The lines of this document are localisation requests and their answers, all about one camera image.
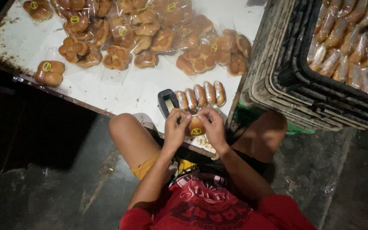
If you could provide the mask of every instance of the leg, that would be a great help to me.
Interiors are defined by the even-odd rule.
[[[130,168],[153,158],[161,147],[151,134],[131,114],[123,113],[109,122],[110,136]]]
[[[231,148],[263,163],[270,163],[287,128],[284,115],[275,111],[265,112],[242,133]]]

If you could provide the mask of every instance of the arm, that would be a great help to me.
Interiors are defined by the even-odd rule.
[[[183,118],[181,123],[177,123],[178,118]],[[164,130],[165,141],[160,155],[155,160],[149,171],[140,181],[133,193],[127,210],[133,207],[140,207],[150,211],[152,203],[157,201],[161,189],[169,179],[168,168],[171,165],[171,158],[184,140],[184,131],[191,121],[191,114],[179,108],[174,108],[166,120]]]
[[[206,129],[208,141],[216,150],[240,192],[258,202],[275,194],[266,180],[230,148],[225,140],[222,117],[212,107],[203,108],[198,114],[200,122]]]

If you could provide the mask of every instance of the black plastic crate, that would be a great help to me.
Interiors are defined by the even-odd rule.
[[[322,0],[297,0],[271,75],[278,91],[313,104],[311,109],[335,108],[343,117],[368,125],[368,93],[322,76],[310,69],[307,56]]]

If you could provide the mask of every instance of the table surface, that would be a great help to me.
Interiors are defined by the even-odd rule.
[[[233,26],[239,34],[253,41],[265,6],[246,4],[247,1],[194,0],[193,9],[207,16],[218,30]],[[64,79],[59,87],[50,87],[52,90],[74,98],[74,103],[84,102],[109,114],[134,114],[144,126],[160,133],[164,133],[165,120],[157,106],[157,94],[168,88],[183,91],[195,84],[202,85],[206,80],[221,81],[227,102],[220,111],[224,119],[230,112],[241,76],[229,76],[226,67],[217,65],[211,71],[189,77],[174,66],[180,55],[177,53],[175,56],[160,55],[159,65],[154,69],[140,70],[132,63],[125,71],[108,70],[101,64],[82,69],[52,52],[65,37],[57,15],[35,24],[16,0],[0,22],[0,63],[20,70],[21,78],[33,81],[30,76],[42,60],[62,60],[66,68]],[[204,135],[186,142],[215,153]]]

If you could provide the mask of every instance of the round label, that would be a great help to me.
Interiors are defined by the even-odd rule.
[[[201,134],[201,129],[200,128],[193,128],[191,130],[191,133],[194,134],[194,135],[199,135],[199,134]]]
[[[79,20],[80,20],[80,18],[79,18],[78,16],[72,16],[72,17],[70,18],[70,22],[71,22],[71,23],[78,23],[78,22],[79,22]]]
[[[171,3],[170,5],[167,6],[167,10],[168,12],[171,12],[175,9],[175,3]]]
[[[181,37],[184,38],[185,36],[187,36],[187,29],[183,28],[183,30],[181,31]]]
[[[217,50],[218,50],[217,45],[216,44],[212,44],[211,50],[212,50],[212,52],[217,52]]]
[[[124,35],[126,35],[127,34],[127,29],[126,29],[126,27],[124,27],[124,26],[120,26],[119,27],[119,34],[120,34],[120,36],[124,36]]]
[[[37,2],[35,2],[35,1],[33,1],[33,2],[31,3],[31,8],[32,8],[32,9],[36,9],[36,8],[38,8],[38,3],[37,3]]]
[[[42,66],[42,69],[45,71],[45,72],[48,72],[49,70],[51,70],[51,64],[49,62],[45,62]]]

